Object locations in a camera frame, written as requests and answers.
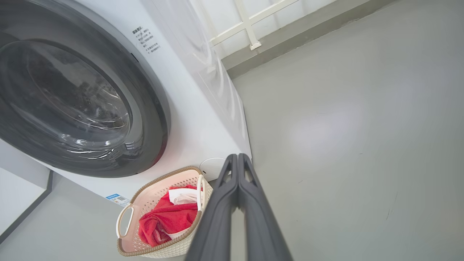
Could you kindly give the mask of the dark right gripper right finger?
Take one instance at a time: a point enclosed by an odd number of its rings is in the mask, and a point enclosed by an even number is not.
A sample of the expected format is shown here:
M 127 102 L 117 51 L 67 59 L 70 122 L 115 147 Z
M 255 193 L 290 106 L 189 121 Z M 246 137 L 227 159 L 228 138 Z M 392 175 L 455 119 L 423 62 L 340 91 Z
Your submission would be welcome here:
M 248 261 L 292 261 L 250 157 L 237 157 L 239 209 L 245 215 Z

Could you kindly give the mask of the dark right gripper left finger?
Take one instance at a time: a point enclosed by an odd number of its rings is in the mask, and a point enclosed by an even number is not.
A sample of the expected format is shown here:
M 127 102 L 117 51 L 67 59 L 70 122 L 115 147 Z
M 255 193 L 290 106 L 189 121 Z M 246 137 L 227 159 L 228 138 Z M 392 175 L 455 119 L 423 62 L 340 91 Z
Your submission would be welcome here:
M 216 180 L 186 261 L 230 261 L 231 216 L 237 208 L 237 155 L 229 155 Z

